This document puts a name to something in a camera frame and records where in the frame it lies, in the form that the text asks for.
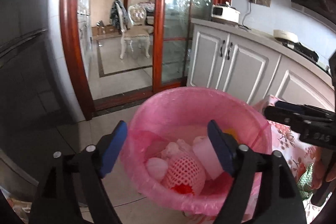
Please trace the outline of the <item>large yellow sponge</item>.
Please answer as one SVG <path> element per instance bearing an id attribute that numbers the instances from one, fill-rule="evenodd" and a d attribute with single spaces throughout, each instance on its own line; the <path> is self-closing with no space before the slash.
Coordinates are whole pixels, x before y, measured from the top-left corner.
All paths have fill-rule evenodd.
<path id="1" fill-rule="evenodd" d="M 228 128 L 224 130 L 224 133 L 231 135 L 238 143 L 240 143 L 239 136 L 233 128 Z"/>

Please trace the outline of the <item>white tissue pack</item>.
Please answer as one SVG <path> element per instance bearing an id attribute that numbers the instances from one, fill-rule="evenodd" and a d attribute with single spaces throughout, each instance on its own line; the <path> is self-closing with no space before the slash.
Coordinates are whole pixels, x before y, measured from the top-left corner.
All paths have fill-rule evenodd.
<path id="1" fill-rule="evenodd" d="M 193 141 L 192 148 L 206 171 L 207 180 L 217 179 L 223 173 L 223 169 L 209 138 L 197 136 Z"/>

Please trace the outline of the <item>white paper towel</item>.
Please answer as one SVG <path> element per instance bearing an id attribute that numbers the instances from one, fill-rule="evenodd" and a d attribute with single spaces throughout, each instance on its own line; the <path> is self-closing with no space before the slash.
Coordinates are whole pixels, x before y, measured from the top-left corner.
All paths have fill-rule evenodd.
<path id="1" fill-rule="evenodd" d="M 168 163 L 161 158 L 152 157 L 146 162 L 146 169 L 153 179 L 161 182 L 167 174 Z"/>

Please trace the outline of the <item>green patterned cloth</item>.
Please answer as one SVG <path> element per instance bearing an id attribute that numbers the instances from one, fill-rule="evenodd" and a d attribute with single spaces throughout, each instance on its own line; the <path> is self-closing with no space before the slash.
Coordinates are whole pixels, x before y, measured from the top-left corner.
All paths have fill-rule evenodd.
<path id="1" fill-rule="evenodd" d="M 312 162 L 310 165 L 307 166 L 306 171 L 301 175 L 297 182 L 297 188 L 302 200 L 307 200 L 313 195 L 313 168 L 314 163 Z"/>

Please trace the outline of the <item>white kitchen cabinets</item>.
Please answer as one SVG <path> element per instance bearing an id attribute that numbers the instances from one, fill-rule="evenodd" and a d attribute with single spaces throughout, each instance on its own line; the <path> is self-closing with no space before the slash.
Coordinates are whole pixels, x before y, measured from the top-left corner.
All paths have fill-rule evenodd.
<path id="1" fill-rule="evenodd" d="M 187 85 L 226 92 L 249 105 L 267 96 L 335 109 L 331 77 L 299 53 L 256 31 L 192 19 Z"/>

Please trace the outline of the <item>pink lined trash bin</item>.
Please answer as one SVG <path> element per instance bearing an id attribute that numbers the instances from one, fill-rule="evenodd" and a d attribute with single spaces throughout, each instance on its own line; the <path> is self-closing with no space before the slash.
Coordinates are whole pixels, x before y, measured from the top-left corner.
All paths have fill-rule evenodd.
<path id="1" fill-rule="evenodd" d="M 252 106 L 218 90 L 184 87 L 160 92 L 146 100 L 131 119 L 121 162 L 137 192 L 155 203 L 192 214 L 217 215 L 226 200 L 232 177 L 223 172 L 205 183 L 197 196 L 179 194 L 165 188 L 148 174 L 145 163 L 157 157 L 171 142 L 179 139 L 193 145 L 195 138 L 207 136 L 214 120 L 224 132 L 255 152 L 272 151 L 268 121 Z"/>

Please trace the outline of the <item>black gas stove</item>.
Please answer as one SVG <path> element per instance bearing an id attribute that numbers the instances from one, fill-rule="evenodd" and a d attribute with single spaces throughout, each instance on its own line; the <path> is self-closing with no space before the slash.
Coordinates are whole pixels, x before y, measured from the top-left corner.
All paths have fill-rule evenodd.
<path id="1" fill-rule="evenodd" d="M 290 40 L 282 39 L 282 38 L 275 38 L 278 42 L 280 42 L 284 47 L 295 51 L 299 55 L 305 57 L 310 62 L 314 63 L 318 67 L 320 67 L 324 72 L 328 75 L 331 75 L 330 67 L 321 61 L 319 61 L 319 55 L 315 52 L 310 50 L 309 48 L 303 46 L 300 42 L 291 42 Z"/>

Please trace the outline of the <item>white pan on stove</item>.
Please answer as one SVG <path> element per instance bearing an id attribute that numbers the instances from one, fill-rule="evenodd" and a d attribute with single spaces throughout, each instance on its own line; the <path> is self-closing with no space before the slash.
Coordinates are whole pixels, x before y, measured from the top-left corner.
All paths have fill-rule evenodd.
<path id="1" fill-rule="evenodd" d="M 284 30 L 273 30 L 273 37 L 281 42 L 298 43 L 298 36 L 293 32 Z"/>

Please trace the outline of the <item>dark refrigerator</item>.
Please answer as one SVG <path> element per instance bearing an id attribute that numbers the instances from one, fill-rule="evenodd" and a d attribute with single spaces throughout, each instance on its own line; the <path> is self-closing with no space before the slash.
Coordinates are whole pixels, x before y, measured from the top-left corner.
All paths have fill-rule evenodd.
<path id="1" fill-rule="evenodd" d="M 59 27 L 59 0 L 1 0 L 1 150 L 34 181 L 79 148 Z"/>

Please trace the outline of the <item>white rice cooker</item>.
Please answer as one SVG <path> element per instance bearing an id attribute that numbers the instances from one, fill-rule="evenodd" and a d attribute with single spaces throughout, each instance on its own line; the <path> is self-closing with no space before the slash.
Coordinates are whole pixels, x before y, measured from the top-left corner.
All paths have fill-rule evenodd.
<path id="1" fill-rule="evenodd" d="M 238 25 L 240 12 L 228 2 L 219 5 L 212 5 L 211 20 L 224 24 Z"/>

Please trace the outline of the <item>white ornate chair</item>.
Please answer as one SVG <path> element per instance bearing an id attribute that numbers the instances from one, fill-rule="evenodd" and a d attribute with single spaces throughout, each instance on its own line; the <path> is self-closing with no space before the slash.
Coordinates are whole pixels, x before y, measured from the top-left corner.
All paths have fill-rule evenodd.
<path id="1" fill-rule="evenodd" d="M 123 59 L 126 52 L 126 46 L 129 44 L 132 46 L 134 40 L 140 40 L 145 43 L 145 56 L 150 58 L 150 31 L 153 30 L 151 26 L 145 25 L 145 19 L 147 16 L 146 10 L 139 5 L 131 5 L 128 8 L 127 15 L 129 18 L 128 23 L 124 22 L 124 14 L 120 5 L 116 4 L 120 30 L 121 30 L 121 53 L 120 59 Z"/>

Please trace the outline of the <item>red framed glass door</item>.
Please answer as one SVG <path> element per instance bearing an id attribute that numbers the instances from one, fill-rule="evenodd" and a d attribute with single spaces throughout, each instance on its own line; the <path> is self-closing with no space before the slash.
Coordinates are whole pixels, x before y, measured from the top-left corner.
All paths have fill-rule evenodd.
<path id="1" fill-rule="evenodd" d="M 184 86 L 193 39 L 191 19 L 209 20 L 212 5 L 232 0 L 155 0 L 153 92 Z"/>

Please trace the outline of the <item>wall power outlet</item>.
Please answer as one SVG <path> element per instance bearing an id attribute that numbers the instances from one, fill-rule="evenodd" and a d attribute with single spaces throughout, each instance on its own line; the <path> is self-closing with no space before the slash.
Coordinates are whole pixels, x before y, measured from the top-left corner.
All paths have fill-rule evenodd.
<path id="1" fill-rule="evenodd" d="M 249 0 L 250 3 L 270 7 L 271 0 Z"/>

